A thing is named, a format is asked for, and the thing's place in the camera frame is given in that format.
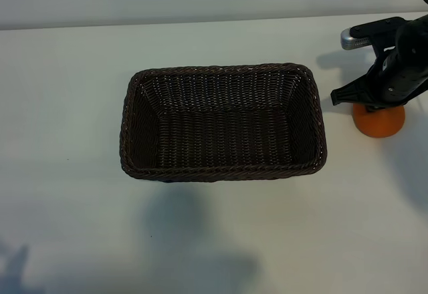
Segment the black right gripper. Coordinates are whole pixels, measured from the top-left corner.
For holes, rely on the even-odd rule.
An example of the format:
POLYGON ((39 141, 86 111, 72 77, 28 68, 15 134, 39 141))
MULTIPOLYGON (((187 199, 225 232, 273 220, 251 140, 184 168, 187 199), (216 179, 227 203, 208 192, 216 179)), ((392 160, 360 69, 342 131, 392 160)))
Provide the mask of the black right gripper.
POLYGON ((427 16, 406 22, 395 33, 394 48, 382 61, 371 92, 366 76, 332 90, 332 105, 362 104, 374 108, 405 105, 428 90, 427 16))

